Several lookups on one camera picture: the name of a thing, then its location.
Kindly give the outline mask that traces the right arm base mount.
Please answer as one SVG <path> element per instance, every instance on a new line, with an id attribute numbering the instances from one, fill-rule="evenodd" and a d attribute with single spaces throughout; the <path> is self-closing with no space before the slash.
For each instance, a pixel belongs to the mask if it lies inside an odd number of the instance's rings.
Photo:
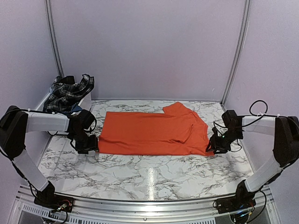
<path id="1" fill-rule="evenodd" d="M 247 209 L 254 207 L 256 201 L 254 198 L 245 198 L 238 200 L 236 196 L 218 198 L 214 201 L 214 207 L 217 209 L 219 214 L 227 212 L 235 212 L 238 210 Z"/>

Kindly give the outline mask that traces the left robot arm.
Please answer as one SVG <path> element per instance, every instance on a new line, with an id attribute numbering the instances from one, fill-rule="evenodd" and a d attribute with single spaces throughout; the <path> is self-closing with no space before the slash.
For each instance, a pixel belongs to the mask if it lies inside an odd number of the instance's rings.
<path id="1" fill-rule="evenodd" d="M 19 175 L 36 191 L 39 201 L 54 208 L 59 204 L 55 187 L 37 167 L 46 144 L 46 132 L 66 133 L 78 154 L 98 150 L 98 138 L 91 134 L 96 118 L 88 110 L 64 115 L 9 106 L 0 119 L 0 148 Z"/>

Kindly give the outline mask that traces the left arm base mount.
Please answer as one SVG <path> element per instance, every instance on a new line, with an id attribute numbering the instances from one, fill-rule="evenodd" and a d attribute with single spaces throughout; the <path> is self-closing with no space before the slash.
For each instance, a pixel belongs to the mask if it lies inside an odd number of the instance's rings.
<path id="1" fill-rule="evenodd" d="M 41 205 L 46 208 L 50 208 L 52 209 L 53 212 L 59 212 L 59 211 L 72 212 L 72 208 L 74 205 L 74 198 L 54 194 L 53 197 L 50 196 L 46 199 L 40 199 L 36 197 L 34 199 L 34 204 Z"/>

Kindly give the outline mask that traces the orange t-shirt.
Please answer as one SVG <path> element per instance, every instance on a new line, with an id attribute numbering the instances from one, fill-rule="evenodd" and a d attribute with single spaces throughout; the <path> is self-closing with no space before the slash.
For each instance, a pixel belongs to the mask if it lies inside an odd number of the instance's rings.
<path id="1" fill-rule="evenodd" d="M 209 143 L 208 125 L 176 102 L 162 113 L 107 112 L 99 152 L 122 155 L 202 155 Z"/>

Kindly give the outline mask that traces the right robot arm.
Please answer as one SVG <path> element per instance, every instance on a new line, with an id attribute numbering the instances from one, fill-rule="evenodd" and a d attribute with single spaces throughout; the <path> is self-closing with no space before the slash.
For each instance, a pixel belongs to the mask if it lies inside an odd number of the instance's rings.
<path id="1" fill-rule="evenodd" d="M 258 147 L 266 147 L 262 152 L 263 164 L 246 180 L 241 181 L 235 195 L 230 198 L 236 209 L 241 209 L 264 185 L 274 181 L 283 170 L 299 158 L 299 119 L 296 116 L 282 115 L 237 115 L 234 110 L 222 114 L 223 127 L 226 131 L 220 134 L 216 127 L 206 147 L 206 152 L 225 154 L 231 151 L 234 141 L 242 140 L 244 133 L 267 135 L 273 143 L 257 142 Z"/>

